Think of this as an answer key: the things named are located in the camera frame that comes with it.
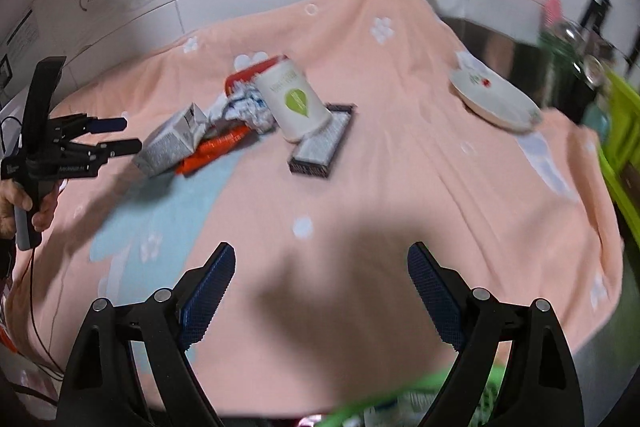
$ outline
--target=green plastic basket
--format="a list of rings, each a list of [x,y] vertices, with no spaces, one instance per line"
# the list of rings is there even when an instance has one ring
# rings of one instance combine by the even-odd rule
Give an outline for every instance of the green plastic basket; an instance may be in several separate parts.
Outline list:
[[[487,380],[487,385],[485,386],[486,395],[494,396],[500,390],[502,379],[504,378],[504,370],[505,368],[500,365],[494,365],[494,367],[492,367],[491,372],[489,373],[489,378]],[[345,420],[348,420],[349,418],[352,418],[356,415],[362,415],[366,409],[375,407],[377,405],[380,405],[381,403],[388,403],[401,394],[410,391],[437,393],[447,380],[449,371],[450,368],[439,373],[434,373],[433,375],[422,377],[414,384],[398,389],[392,393],[372,397],[370,399],[362,400],[360,402],[341,407],[333,414],[322,420],[320,423],[316,424],[316,427],[342,427],[342,423]],[[491,414],[492,409],[492,401],[483,405],[483,412],[486,413],[487,417]]]
[[[631,230],[636,244],[640,245],[640,214],[620,180],[620,172],[627,163],[640,170],[640,95],[612,71],[609,113],[611,128],[609,138],[600,149],[600,169],[611,198],[618,205]]]

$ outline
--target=human hand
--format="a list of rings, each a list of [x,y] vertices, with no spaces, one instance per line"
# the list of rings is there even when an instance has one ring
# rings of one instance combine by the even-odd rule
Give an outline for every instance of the human hand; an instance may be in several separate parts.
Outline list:
[[[43,232],[51,226],[53,213],[58,206],[60,184],[58,181],[53,190],[42,198],[40,210],[33,215],[31,222],[36,232]],[[31,210],[33,201],[13,180],[0,181],[0,237],[10,239],[15,235],[14,206],[23,210]]]

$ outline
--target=green leaf logo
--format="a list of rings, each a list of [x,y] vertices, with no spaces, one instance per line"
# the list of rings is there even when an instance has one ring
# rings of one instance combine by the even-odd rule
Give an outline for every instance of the green leaf logo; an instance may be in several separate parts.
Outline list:
[[[306,107],[306,93],[301,89],[291,89],[284,97],[284,103],[293,112],[309,118],[309,110]]]

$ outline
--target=plate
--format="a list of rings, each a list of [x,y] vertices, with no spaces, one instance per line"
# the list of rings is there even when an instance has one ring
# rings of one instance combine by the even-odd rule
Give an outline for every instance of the plate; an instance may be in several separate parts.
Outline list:
[[[488,68],[484,73],[456,70],[449,75],[466,106],[480,118],[513,132],[529,132],[542,113],[526,94]]]

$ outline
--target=silver bolt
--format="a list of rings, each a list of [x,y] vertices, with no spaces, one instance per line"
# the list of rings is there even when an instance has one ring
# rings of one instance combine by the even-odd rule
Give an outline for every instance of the silver bolt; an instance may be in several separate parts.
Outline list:
[[[94,310],[94,312],[101,312],[106,307],[107,307],[107,299],[96,299],[94,303],[91,305],[91,308]]]
[[[475,288],[472,293],[473,296],[479,301],[488,301],[489,297],[491,297],[491,293],[489,293],[489,291],[485,290],[484,288]]]
[[[536,301],[536,308],[541,312],[548,312],[551,309],[551,304],[549,304],[549,301],[545,301],[545,299],[538,299]]]
[[[168,301],[169,297],[171,297],[171,290],[168,290],[167,288],[162,288],[161,290],[158,290],[156,293],[154,293],[154,299],[157,302]]]

